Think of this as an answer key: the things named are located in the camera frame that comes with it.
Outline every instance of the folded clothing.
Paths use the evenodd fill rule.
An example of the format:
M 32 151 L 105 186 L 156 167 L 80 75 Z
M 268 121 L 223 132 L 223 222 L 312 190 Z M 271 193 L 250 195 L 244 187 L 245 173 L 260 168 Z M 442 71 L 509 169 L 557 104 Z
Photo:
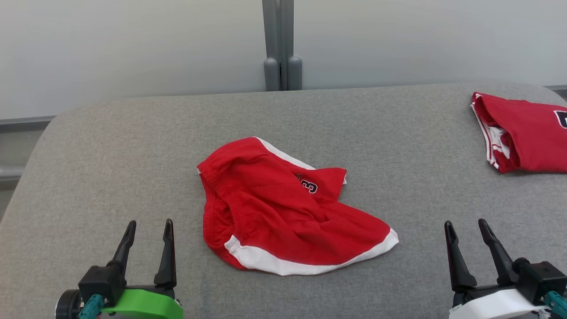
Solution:
M 228 143 L 197 167 L 203 238 L 238 269 L 316 275 L 398 243 L 382 220 L 338 202 L 344 169 L 314 169 L 257 137 Z
M 567 172 L 567 108 L 475 92 L 471 108 L 500 173 Z

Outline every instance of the red fabric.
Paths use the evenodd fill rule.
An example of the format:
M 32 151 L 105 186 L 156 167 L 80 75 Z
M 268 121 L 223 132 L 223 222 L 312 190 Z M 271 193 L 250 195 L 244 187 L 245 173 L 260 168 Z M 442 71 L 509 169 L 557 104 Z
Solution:
M 510 158 L 493 151 L 500 173 L 516 169 L 567 172 L 567 124 L 562 119 L 567 108 L 478 92 L 472 100 L 481 121 L 506 130 L 500 139 L 510 148 Z
M 222 146 L 198 169 L 206 193 L 205 242 L 239 269 L 245 267 L 224 246 L 232 235 L 286 261 L 338 265 L 390 232 L 383 221 L 337 201 L 346 170 L 296 166 L 255 137 Z

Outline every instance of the gray floor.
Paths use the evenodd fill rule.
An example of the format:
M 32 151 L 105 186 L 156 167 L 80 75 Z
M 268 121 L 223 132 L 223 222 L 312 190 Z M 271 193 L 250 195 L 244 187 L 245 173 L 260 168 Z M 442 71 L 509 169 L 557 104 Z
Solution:
M 25 165 L 42 133 L 42 129 L 0 132 L 0 165 Z M 17 181 L 0 181 L 0 220 L 17 184 Z

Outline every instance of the teal connector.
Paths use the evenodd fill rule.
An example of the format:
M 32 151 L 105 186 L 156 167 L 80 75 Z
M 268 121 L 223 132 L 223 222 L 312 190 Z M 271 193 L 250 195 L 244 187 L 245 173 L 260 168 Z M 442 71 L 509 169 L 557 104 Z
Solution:
M 567 301 L 555 291 L 550 291 L 545 296 L 545 304 L 561 318 L 567 319 Z
M 104 307 L 104 299 L 101 295 L 92 295 L 79 312 L 79 319 L 96 319 Z

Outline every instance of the red jersey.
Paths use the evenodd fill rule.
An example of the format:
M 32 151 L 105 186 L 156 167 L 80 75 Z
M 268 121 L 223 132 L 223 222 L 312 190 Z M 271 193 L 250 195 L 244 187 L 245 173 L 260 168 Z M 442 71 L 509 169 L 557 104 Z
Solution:
M 238 269 L 315 275 L 398 243 L 382 220 L 338 202 L 345 169 L 314 169 L 257 137 L 220 147 L 198 169 L 203 238 Z
M 567 172 L 567 108 L 475 92 L 471 107 L 500 173 Z

